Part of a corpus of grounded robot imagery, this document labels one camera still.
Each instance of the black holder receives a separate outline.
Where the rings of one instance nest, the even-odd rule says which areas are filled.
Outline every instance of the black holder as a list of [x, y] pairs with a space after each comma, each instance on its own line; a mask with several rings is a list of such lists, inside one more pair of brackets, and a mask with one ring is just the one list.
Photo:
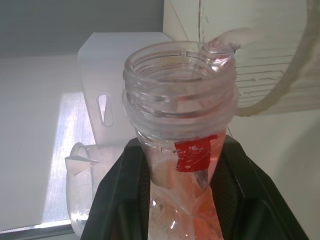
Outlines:
[[[224, 240], [308, 239], [271, 178], [229, 136], [210, 186]], [[135, 138], [102, 179], [81, 240], [147, 240], [149, 204], [149, 167]]]

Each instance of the red tape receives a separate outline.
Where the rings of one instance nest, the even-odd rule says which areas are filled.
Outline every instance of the red tape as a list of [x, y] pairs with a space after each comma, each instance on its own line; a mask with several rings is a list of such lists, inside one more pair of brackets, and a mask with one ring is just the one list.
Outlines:
[[208, 169], [211, 157], [211, 140], [217, 139], [214, 134], [205, 138], [191, 141], [175, 142], [174, 146], [178, 154], [176, 170], [182, 173], [191, 173]]

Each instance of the handle hole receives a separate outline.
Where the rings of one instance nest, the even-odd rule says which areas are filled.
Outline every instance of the handle hole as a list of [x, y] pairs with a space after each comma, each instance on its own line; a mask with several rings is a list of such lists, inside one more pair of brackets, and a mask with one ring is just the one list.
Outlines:
[[104, 126], [111, 127], [114, 124], [110, 97], [106, 94], [98, 97], [100, 119]]

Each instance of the plastic bottle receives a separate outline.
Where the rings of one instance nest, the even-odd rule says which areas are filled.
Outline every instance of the plastic bottle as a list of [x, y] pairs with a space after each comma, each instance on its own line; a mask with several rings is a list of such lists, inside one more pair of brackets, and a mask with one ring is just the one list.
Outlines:
[[151, 174], [149, 240], [223, 239], [209, 183], [237, 110], [233, 53], [176, 41], [125, 62], [123, 106]]

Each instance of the bottle neck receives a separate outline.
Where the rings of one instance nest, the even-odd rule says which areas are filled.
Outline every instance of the bottle neck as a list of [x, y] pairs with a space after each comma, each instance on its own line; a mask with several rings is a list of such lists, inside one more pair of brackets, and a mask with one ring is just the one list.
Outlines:
[[123, 105], [136, 130], [180, 141], [225, 128], [238, 102], [233, 55], [217, 49], [205, 51], [195, 42], [152, 47], [152, 53], [144, 48], [130, 56], [123, 72]]

